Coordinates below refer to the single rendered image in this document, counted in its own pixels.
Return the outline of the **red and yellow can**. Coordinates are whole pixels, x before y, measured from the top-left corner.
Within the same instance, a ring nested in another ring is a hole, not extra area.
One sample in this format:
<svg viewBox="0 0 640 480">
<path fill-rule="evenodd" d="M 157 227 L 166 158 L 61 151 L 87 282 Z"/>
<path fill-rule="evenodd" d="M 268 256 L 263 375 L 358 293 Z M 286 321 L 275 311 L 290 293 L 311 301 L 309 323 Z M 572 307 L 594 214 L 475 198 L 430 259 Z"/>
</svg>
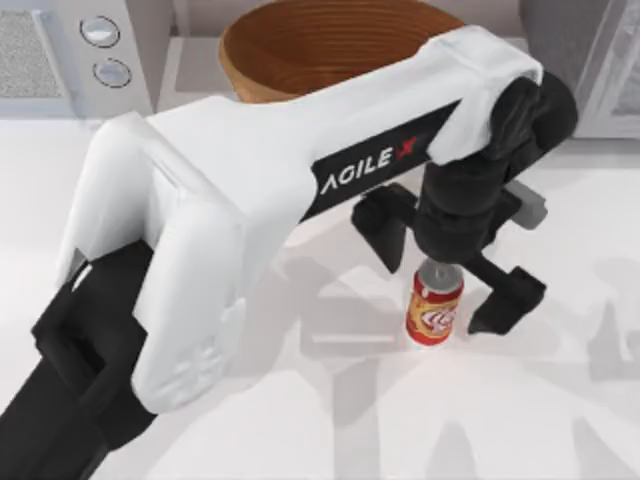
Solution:
<svg viewBox="0 0 640 480">
<path fill-rule="evenodd" d="M 444 342 L 452 332 L 463 291 L 459 266 L 425 259 L 415 271 L 406 313 L 410 338 L 427 346 Z"/>
</svg>

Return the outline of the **brown woven basket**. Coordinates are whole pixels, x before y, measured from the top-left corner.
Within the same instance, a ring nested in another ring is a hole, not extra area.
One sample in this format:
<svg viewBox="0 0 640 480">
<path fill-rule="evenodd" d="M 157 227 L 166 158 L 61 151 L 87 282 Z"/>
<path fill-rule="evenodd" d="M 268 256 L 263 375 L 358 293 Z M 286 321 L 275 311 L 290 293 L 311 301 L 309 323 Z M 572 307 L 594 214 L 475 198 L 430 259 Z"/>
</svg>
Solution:
<svg viewBox="0 0 640 480">
<path fill-rule="evenodd" d="M 272 0 L 223 31 L 219 59 L 241 101 L 281 102 L 409 58 L 464 24 L 423 0 Z"/>
</svg>

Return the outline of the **pale grey cabinet door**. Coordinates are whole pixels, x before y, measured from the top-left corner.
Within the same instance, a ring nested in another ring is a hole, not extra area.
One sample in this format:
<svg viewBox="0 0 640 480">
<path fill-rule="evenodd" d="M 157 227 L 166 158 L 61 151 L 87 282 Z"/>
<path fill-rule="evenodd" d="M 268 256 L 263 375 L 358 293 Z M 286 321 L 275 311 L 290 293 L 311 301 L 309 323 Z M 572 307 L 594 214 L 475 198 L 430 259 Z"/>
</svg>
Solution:
<svg viewBox="0 0 640 480">
<path fill-rule="evenodd" d="M 640 0 L 607 0 L 576 98 L 576 137 L 640 140 Z"/>
</svg>

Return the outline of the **grey cabinet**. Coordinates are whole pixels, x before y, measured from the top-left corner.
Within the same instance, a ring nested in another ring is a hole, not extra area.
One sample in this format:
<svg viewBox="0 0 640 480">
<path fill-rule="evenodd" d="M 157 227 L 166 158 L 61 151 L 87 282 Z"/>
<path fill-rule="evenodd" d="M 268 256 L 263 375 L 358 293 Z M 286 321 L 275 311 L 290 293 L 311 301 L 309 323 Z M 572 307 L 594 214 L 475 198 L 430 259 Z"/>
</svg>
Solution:
<svg viewBox="0 0 640 480">
<path fill-rule="evenodd" d="M 607 0 L 519 0 L 529 53 L 576 89 Z"/>
</svg>

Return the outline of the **pale microwave oven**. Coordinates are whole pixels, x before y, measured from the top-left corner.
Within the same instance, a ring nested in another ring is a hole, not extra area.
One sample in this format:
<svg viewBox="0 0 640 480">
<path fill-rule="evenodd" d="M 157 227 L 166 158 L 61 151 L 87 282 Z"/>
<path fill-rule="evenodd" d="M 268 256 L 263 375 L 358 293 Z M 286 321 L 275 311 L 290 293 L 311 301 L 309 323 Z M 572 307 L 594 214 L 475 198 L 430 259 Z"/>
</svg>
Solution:
<svg viewBox="0 0 640 480">
<path fill-rule="evenodd" d="M 105 16 L 120 29 L 118 43 L 98 48 L 79 31 Z M 0 118 L 102 119 L 156 110 L 172 25 L 172 0 L 0 0 Z M 92 66 L 124 62 L 132 81 L 101 85 Z"/>
</svg>

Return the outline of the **round microwave knob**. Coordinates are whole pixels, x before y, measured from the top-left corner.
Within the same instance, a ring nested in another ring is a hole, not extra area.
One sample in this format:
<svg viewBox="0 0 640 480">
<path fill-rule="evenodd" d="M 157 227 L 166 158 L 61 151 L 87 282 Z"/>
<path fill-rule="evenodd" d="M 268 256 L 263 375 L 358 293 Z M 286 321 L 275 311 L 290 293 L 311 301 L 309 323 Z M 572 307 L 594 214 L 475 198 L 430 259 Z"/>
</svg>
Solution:
<svg viewBox="0 0 640 480">
<path fill-rule="evenodd" d="M 98 48 L 110 48 L 120 39 L 119 27 L 105 16 L 83 19 L 80 22 L 79 31 L 87 43 Z"/>
<path fill-rule="evenodd" d="M 122 61 L 107 58 L 92 66 L 94 78 L 103 86 L 111 89 L 121 89 L 132 81 L 131 69 Z"/>
</svg>

